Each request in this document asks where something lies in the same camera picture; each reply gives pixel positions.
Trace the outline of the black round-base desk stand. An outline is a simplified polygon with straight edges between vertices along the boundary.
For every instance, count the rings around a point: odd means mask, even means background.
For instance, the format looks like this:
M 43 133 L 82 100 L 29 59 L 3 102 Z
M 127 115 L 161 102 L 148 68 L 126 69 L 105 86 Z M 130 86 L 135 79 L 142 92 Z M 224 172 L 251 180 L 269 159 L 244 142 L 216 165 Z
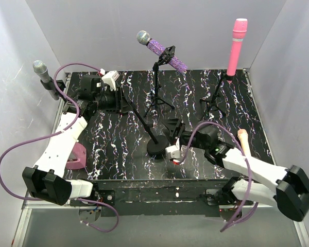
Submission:
M 129 100 L 128 104 L 131 106 L 132 111 L 137 116 L 138 120 L 142 123 L 145 131 L 149 134 L 150 140 L 147 143 L 147 153 L 149 156 L 162 155 L 165 153 L 165 149 L 168 147 L 169 141 L 165 135 L 154 135 L 149 124 L 147 124 L 144 118 L 139 114 L 136 105 Z

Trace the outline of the beige peach microphone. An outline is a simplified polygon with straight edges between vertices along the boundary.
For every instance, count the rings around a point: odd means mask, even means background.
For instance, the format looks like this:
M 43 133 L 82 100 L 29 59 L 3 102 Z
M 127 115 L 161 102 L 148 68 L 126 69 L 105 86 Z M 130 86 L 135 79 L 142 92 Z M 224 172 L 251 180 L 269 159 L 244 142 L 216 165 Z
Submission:
M 237 137 L 246 156 L 251 156 L 251 151 L 248 142 L 248 133 L 245 129 L 239 129 L 237 132 Z

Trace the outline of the purple glitter microphone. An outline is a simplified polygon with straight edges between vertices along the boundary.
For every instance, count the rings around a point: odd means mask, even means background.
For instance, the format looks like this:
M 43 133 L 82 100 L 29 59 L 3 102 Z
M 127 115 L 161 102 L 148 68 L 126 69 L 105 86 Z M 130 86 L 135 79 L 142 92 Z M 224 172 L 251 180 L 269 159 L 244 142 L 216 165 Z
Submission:
M 152 39 L 150 34 L 144 30 L 137 33 L 136 39 L 159 57 L 161 65 L 169 64 L 180 73 L 184 73 L 187 70 L 187 66 L 175 56 L 175 46 L 165 48 L 159 42 Z

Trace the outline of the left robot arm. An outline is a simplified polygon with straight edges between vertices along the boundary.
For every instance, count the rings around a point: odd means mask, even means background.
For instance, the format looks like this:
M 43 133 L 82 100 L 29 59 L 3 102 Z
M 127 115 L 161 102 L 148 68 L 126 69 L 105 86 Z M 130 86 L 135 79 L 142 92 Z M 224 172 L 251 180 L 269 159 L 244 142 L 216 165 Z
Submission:
M 118 78 L 116 70 L 103 76 L 82 76 L 80 89 L 71 96 L 73 102 L 67 101 L 63 107 L 57 127 L 60 134 L 50 139 L 33 167 L 23 170 L 22 178 L 32 197 L 57 205 L 74 198 L 81 198 L 89 206 L 99 201 L 99 193 L 91 182 L 65 180 L 63 176 L 79 135 L 97 111 L 119 114 L 129 111 L 122 89 L 116 85 Z

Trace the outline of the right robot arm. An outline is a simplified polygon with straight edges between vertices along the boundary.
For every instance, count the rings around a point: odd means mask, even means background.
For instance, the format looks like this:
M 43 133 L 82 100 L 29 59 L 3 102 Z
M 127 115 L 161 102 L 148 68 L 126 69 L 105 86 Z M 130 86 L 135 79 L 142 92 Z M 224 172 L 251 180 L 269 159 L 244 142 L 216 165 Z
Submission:
M 309 211 L 309 178 L 295 165 L 289 168 L 275 166 L 254 158 L 247 152 L 223 142 L 218 131 L 201 133 L 187 131 L 181 119 L 162 121 L 170 146 L 166 156 L 175 164 L 185 161 L 181 146 L 204 150 L 204 157 L 213 165 L 248 176 L 233 177 L 208 201 L 217 205 L 234 204 L 247 200 L 276 207 L 287 218 L 301 222 Z

